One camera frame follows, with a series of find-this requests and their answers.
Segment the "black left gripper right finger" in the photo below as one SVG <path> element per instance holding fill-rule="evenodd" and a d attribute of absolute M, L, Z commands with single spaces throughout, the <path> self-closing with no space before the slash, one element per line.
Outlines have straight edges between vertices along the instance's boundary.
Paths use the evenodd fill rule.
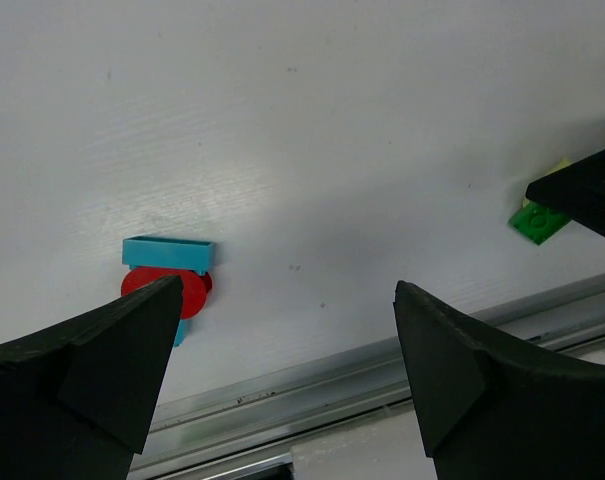
<path fill-rule="evenodd" d="M 401 281 L 393 303 L 441 479 L 605 479 L 605 365 L 538 347 Z"/>

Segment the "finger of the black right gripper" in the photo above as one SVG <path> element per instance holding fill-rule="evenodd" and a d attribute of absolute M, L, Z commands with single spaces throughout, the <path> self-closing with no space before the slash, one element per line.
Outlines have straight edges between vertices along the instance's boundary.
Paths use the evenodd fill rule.
<path fill-rule="evenodd" d="M 605 237 L 605 149 L 530 183 L 525 196 Z"/>

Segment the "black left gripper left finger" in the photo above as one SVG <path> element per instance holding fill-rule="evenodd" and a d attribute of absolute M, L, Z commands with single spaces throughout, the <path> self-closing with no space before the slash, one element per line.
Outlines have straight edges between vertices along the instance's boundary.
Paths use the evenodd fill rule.
<path fill-rule="evenodd" d="M 0 479 L 124 479 L 142 452 L 182 309 L 161 278 L 0 344 Z"/>

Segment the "dark green lego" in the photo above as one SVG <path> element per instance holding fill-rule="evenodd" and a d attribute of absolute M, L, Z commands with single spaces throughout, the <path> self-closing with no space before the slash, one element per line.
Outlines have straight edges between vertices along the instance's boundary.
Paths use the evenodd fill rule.
<path fill-rule="evenodd" d="M 508 224 L 533 244 L 541 245 L 570 222 L 567 215 L 530 201 L 511 216 Z"/>

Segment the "blue bottom lego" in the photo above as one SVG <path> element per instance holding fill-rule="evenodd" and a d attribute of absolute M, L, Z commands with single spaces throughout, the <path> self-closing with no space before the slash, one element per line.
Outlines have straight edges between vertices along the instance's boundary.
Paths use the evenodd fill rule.
<path fill-rule="evenodd" d="M 174 339 L 173 347 L 179 347 L 185 340 L 187 334 L 189 333 L 191 327 L 191 321 L 186 319 L 181 319 L 178 324 L 178 328 L 176 331 L 176 336 Z"/>

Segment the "blue lego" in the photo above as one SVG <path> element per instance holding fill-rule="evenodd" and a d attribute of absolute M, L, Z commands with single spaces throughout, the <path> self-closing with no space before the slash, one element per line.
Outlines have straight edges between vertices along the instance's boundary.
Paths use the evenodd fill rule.
<path fill-rule="evenodd" d="M 122 263 L 129 267 L 155 267 L 204 274 L 214 263 L 215 243 L 149 236 L 122 241 Z"/>
<path fill-rule="evenodd" d="M 176 331 L 176 336 L 174 339 L 173 347 L 179 347 L 185 340 L 187 334 L 189 333 L 191 327 L 191 321 L 186 319 L 181 319 L 178 324 L 178 328 Z"/>

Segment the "blue top lego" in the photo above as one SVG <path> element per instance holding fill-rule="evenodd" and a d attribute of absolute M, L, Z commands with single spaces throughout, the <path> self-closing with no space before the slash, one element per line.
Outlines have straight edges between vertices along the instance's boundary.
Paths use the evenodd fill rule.
<path fill-rule="evenodd" d="M 215 243 L 149 236 L 122 241 L 122 263 L 129 267 L 155 267 L 204 274 L 214 263 Z"/>

